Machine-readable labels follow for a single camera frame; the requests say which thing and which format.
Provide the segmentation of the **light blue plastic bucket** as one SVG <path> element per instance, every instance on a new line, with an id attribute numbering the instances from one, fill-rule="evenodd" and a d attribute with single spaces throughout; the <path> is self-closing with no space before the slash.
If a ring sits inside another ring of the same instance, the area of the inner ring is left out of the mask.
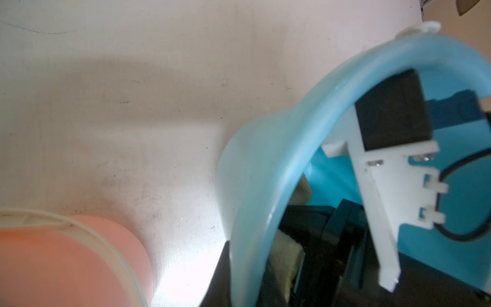
<path id="1" fill-rule="evenodd" d="M 216 193 L 230 242 L 231 306 L 261 306 L 260 291 L 280 222 L 302 175 L 309 206 L 363 202 L 350 157 L 327 157 L 322 143 L 344 113 L 381 81 L 418 72 L 433 139 L 427 161 L 448 191 L 433 229 L 402 225 L 398 252 L 483 292 L 490 291 L 490 123 L 479 102 L 490 95 L 490 64 L 465 43 L 423 23 L 364 51 L 323 78 L 294 107 L 244 125 L 226 145 Z"/>

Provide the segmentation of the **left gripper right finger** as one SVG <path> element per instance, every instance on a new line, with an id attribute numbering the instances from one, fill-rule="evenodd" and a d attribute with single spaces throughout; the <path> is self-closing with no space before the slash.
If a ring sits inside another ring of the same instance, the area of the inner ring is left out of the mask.
<path id="1" fill-rule="evenodd" d="M 378 258 L 379 285 L 392 292 L 401 275 L 402 225 L 443 224 L 437 197 L 448 191 L 437 168 L 440 150 L 416 70 L 393 75 L 349 107 L 322 143 L 327 157 L 350 157 Z"/>

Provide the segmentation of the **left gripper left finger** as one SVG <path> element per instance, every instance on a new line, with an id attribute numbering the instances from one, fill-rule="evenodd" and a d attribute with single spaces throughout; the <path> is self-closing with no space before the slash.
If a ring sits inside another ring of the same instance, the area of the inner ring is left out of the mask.
<path id="1" fill-rule="evenodd" d="M 200 307 L 231 307 L 230 279 L 230 242 L 227 241 Z"/>

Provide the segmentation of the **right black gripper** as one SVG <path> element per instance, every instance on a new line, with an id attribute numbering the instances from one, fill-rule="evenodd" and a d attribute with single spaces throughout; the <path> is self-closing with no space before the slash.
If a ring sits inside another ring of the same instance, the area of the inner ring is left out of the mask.
<path id="1" fill-rule="evenodd" d="M 378 284 L 380 265 L 364 208 L 289 205 L 279 229 L 303 247 L 290 298 L 280 298 L 267 264 L 261 306 L 490 306 L 490 294 L 400 254 L 394 291 Z"/>

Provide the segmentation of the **beige cleaning cloth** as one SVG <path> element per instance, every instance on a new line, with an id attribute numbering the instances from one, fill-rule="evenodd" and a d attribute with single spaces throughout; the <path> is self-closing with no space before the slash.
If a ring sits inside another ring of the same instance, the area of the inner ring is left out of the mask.
<path id="1" fill-rule="evenodd" d="M 288 206 L 307 205 L 311 198 L 311 186 L 306 176 L 302 175 L 290 197 Z M 303 247 L 293 238 L 281 230 L 276 232 L 270 252 L 270 261 L 280 292 L 286 303 L 290 300 L 293 281 L 299 272 L 303 254 Z"/>

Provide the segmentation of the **pink plastic bucket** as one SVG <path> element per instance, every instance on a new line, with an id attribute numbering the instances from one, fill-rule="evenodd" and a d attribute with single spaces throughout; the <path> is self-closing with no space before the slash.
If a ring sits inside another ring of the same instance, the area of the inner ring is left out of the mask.
<path id="1" fill-rule="evenodd" d="M 149 306 L 150 258 L 102 217 L 1 209 L 2 306 Z"/>

